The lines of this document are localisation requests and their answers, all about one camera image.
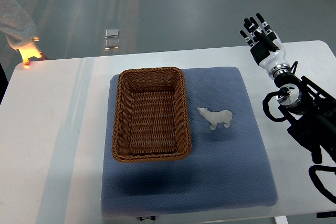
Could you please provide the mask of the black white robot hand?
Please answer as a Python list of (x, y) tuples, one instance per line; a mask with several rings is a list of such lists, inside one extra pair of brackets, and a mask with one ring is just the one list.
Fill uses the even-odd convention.
[(257, 13), (256, 18), (245, 18), (244, 28), (240, 34), (250, 47), (254, 61), (267, 71), (271, 79), (291, 71), (280, 38), (261, 14)]

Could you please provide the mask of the person's hand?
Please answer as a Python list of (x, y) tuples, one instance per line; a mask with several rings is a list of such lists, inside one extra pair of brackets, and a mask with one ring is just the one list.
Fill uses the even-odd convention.
[(23, 67), (25, 69), (29, 68), (31, 58), (37, 58), (38, 60), (49, 60), (49, 58), (38, 48), (38, 42), (39, 38), (34, 38), (32, 42), (17, 49), (21, 55)]

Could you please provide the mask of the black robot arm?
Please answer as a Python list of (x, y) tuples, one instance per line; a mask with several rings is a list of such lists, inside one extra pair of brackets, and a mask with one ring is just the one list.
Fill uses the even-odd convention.
[(271, 68), (270, 76), (279, 90), (264, 98), (264, 114), (274, 122), (288, 121), (288, 134), (310, 151), (315, 164), (322, 163), (322, 149), (334, 161), (335, 98), (307, 77), (297, 78), (297, 64)]

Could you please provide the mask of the grey sleeved forearm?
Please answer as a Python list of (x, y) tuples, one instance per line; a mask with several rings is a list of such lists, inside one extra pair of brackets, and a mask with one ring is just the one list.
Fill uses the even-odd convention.
[(16, 0), (1, 0), (1, 32), (13, 49), (24, 48), (38, 39), (36, 24)]

